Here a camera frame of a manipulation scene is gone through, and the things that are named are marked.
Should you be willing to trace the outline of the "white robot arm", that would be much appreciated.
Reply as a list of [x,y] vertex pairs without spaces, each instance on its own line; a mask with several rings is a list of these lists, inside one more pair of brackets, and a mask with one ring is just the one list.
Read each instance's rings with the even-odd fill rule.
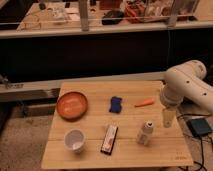
[[160,90],[159,98],[164,106],[165,128],[172,126],[177,108],[185,98],[213,114],[213,86],[203,81],[206,74],[206,67],[199,60],[173,66],[164,73],[165,85]]

